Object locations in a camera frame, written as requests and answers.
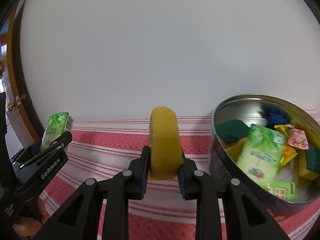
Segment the orange candy wrapper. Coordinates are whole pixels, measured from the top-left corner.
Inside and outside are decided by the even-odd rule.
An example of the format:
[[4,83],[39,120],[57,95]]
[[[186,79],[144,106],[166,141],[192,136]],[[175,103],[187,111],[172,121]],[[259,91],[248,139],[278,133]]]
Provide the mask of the orange candy wrapper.
[[297,155],[298,155],[298,153],[296,152],[296,150],[294,148],[286,145],[283,149],[283,156],[280,160],[280,165],[281,166],[286,165]]

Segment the blue yarn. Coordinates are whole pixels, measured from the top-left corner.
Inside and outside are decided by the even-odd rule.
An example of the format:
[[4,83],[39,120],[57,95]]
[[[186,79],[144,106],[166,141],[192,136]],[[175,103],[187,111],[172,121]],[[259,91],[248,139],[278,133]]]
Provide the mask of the blue yarn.
[[282,115],[280,114],[271,114],[270,117],[267,119],[267,125],[268,126],[275,126],[279,124],[287,124],[288,120],[285,119]]

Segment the candy wrapper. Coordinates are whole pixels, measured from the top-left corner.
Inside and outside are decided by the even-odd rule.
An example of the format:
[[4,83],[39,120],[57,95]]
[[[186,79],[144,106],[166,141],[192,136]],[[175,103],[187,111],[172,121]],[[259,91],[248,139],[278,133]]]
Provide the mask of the candy wrapper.
[[285,166],[287,163],[289,163],[295,156],[297,156],[298,153],[296,150],[290,146],[285,146],[282,152],[282,158],[280,160],[280,165]]
[[294,128],[294,126],[292,124],[279,124],[279,125],[275,125],[275,129],[276,131],[278,131],[279,133],[282,133],[286,139],[289,139],[289,129],[290,128]]
[[289,130],[288,144],[301,150],[309,149],[309,144],[305,132],[303,130],[295,128],[291,128]]

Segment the pink candy wrapper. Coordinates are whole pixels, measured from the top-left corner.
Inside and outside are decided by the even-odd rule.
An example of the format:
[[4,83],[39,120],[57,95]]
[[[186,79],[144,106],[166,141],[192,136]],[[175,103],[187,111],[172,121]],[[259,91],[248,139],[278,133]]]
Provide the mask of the pink candy wrapper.
[[288,144],[292,147],[296,147],[302,150],[308,150],[309,144],[306,134],[303,130],[291,128],[289,130]]

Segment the white wall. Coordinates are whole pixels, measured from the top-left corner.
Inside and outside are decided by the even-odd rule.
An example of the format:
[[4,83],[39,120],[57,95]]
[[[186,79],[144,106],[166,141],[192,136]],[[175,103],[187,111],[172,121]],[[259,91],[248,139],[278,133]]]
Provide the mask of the white wall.
[[303,0],[27,0],[21,53],[43,124],[207,114],[240,93],[319,102],[320,26]]

